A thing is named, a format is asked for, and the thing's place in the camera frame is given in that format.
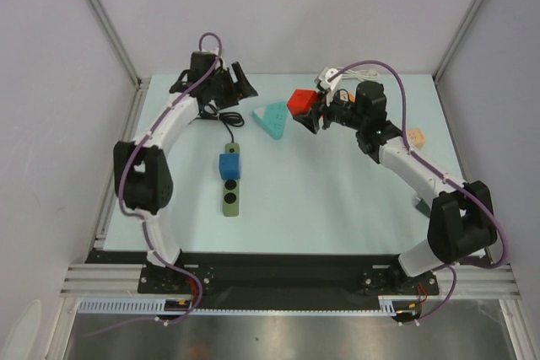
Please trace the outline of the red cube plug adapter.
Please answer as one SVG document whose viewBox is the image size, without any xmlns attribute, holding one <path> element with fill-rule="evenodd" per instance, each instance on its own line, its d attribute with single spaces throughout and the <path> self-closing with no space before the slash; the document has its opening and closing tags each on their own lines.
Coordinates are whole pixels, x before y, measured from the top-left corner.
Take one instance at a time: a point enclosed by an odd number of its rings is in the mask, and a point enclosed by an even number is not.
<svg viewBox="0 0 540 360">
<path fill-rule="evenodd" d="M 315 90 L 296 89 L 287 102 L 289 113 L 292 116 L 306 114 L 317 100 L 318 94 Z"/>
</svg>

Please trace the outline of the blue cube plug adapter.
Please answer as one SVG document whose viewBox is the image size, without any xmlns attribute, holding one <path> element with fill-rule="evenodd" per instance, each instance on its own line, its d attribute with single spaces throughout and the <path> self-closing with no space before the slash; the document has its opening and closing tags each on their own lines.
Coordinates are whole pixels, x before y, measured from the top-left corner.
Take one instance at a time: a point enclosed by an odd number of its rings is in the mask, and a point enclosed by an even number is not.
<svg viewBox="0 0 540 360">
<path fill-rule="evenodd" d="M 219 174 L 222 180 L 238 180 L 240 178 L 240 155 L 238 153 L 221 153 L 219 155 Z"/>
</svg>

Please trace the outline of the green power strip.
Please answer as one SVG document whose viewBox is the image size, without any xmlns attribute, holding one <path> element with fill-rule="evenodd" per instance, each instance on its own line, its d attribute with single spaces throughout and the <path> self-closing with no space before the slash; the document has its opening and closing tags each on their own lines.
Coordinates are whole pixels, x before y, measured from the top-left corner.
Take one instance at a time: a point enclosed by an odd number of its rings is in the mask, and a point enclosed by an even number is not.
<svg viewBox="0 0 540 360">
<path fill-rule="evenodd" d="M 240 154 L 240 145 L 230 142 L 225 145 L 223 153 Z M 240 213 L 240 179 L 223 180 L 223 215 L 227 218 L 237 217 Z"/>
</svg>

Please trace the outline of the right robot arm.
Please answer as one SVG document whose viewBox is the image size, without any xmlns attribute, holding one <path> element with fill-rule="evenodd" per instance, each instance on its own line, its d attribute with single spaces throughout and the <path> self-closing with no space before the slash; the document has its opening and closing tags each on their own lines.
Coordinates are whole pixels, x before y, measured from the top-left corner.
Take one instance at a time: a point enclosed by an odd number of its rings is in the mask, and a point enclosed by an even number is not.
<svg viewBox="0 0 540 360">
<path fill-rule="evenodd" d="M 408 144 L 402 131 L 387 118 L 382 84 L 366 81 L 357 86 L 353 99 L 321 91 L 297 89 L 287 108 L 293 119 L 312 133 L 332 123 L 355 131 L 360 150 L 377 164 L 404 180 L 429 207 L 426 238 L 397 257 L 389 283 L 398 293 L 410 293 L 420 275 L 463 260 L 497 241 L 489 188 L 480 181 L 444 174 L 420 162 L 418 150 Z"/>
</svg>

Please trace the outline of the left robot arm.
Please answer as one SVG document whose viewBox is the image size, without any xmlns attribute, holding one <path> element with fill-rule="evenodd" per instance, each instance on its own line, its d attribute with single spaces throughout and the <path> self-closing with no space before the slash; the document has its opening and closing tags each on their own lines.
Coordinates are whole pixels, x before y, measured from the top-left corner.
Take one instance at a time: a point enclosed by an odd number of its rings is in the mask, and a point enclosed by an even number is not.
<svg viewBox="0 0 540 360">
<path fill-rule="evenodd" d="M 147 260 L 161 266 L 156 280 L 168 292 L 181 290 L 186 282 L 186 271 L 175 264 L 181 248 L 164 218 L 174 191 L 168 154 L 184 130 L 203 114 L 216 114 L 256 96 L 239 62 L 226 65 L 214 52 L 194 51 L 189 68 L 171 85 L 153 124 L 113 148 L 120 210 L 141 222 Z"/>
</svg>

